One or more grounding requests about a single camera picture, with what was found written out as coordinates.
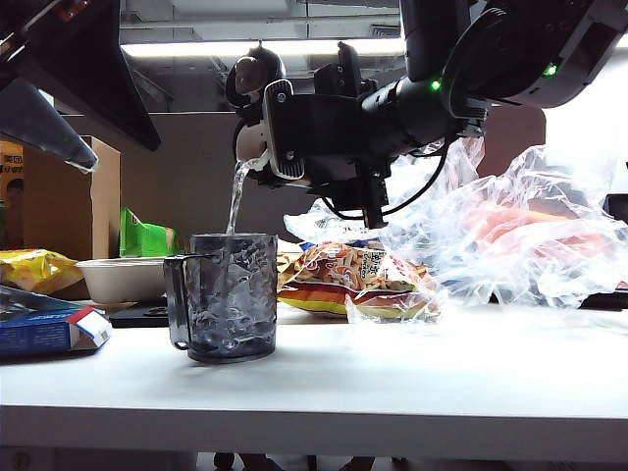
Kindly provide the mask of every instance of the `textured plastic cup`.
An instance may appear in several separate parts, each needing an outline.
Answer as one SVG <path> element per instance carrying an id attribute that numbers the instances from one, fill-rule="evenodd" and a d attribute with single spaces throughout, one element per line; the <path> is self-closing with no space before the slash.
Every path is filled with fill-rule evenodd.
<path id="1" fill-rule="evenodd" d="M 164 263 L 172 344 L 203 362 L 275 350 L 277 236 L 193 235 L 189 255 Z"/>

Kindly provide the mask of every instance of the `paper bowl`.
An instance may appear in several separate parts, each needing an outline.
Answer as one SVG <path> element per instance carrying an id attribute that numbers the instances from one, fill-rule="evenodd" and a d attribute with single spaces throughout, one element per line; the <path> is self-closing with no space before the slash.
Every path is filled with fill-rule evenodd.
<path id="1" fill-rule="evenodd" d="M 99 304 L 153 301 L 166 291 L 164 257 L 86 260 L 77 266 L 89 296 Z"/>

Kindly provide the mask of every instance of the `ceiling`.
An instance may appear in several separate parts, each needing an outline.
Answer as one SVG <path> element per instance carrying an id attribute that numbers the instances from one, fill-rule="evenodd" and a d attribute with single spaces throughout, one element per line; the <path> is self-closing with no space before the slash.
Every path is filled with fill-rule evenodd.
<path id="1" fill-rule="evenodd" d="M 398 0 L 121 0 L 121 44 L 400 36 Z M 228 110 L 223 84 L 237 57 L 130 58 L 150 111 Z M 284 57 L 297 92 L 337 57 Z M 360 59 L 362 75 L 401 77 L 400 54 Z"/>

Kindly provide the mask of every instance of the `fluorescent light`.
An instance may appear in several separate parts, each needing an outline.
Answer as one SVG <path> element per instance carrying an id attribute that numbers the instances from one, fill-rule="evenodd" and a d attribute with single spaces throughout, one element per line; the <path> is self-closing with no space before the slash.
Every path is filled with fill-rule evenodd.
<path id="1" fill-rule="evenodd" d="M 345 43 L 355 47 L 361 55 L 403 54 L 405 43 L 401 38 L 349 39 Z M 257 41 L 171 42 L 151 44 L 125 44 L 122 48 L 132 57 L 239 57 Z M 338 41 L 332 39 L 303 39 L 263 41 L 263 46 L 280 56 L 336 54 Z"/>

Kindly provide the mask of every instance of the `chip bag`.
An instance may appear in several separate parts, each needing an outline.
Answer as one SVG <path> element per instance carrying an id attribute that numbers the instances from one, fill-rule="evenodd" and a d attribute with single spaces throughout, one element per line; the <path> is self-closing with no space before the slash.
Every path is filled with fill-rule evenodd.
<path id="1" fill-rule="evenodd" d="M 292 265 L 279 300 L 308 311 L 381 318 L 414 316 L 432 300 L 423 266 L 398 260 L 378 243 L 364 248 L 327 242 L 312 245 Z M 417 289 L 427 295 L 416 295 Z"/>
<path id="2" fill-rule="evenodd" d="M 82 271 L 71 260 L 50 250 L 2 250 L 2 284 L 50 294 L 82 280 Z"/>
<path id="3" fill-rule="evenodd" d="M 129 208 L 122 208 L 120 220 L 121 257 L 161 257 L 179 251 L 174 229 L 142 223 Z"/>

